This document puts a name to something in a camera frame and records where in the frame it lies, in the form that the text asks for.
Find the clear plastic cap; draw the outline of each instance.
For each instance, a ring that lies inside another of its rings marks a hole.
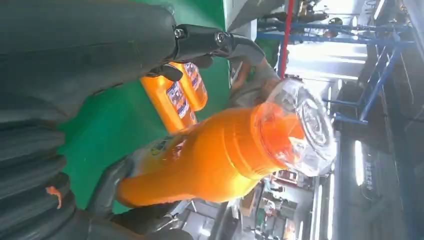
[[[324,104],[298,80],[285,79],[274,87],[261,106],[258,126],[271,156],[307,176],[323,174],[336,156]]]

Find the green surface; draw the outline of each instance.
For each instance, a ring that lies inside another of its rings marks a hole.
[[[145,0],[152,4],[171,3],[178,24],[224,27],[221,0]],[[201,69],[208,103],[197,113],[199,120],[222,110],[229,95],[229,66],[216,58],[212,67]],[[105,167],[124,155],[167,134],[155,108],[138,79],[89,97],[78,116],[59,127],[66,133],[60,153],[68,163],[64,171],[80,208],[85,208]],[[115,212],[125,208],[115,206]]]

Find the orange bottle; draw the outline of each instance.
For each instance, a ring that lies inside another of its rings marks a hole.
[[[164,76],[142,77],[140,81],[170,134],[197,123],[179,82]]]
[[[202,110],[208,102],[208,92],[206,91],[199,68],[191,62],[184,64],[172,62],[171,65],[183,73],[179,83],[190,103],[191,109],[195,112]]]
[[[194,197],[219,203],[287,167],[318,174],[334,157],[330,120],[322,103],[292,111],[280,106],[286,102],[227,109],[137,150],[128,156],[134,169],[119,184],[118,200],[128,207]]]

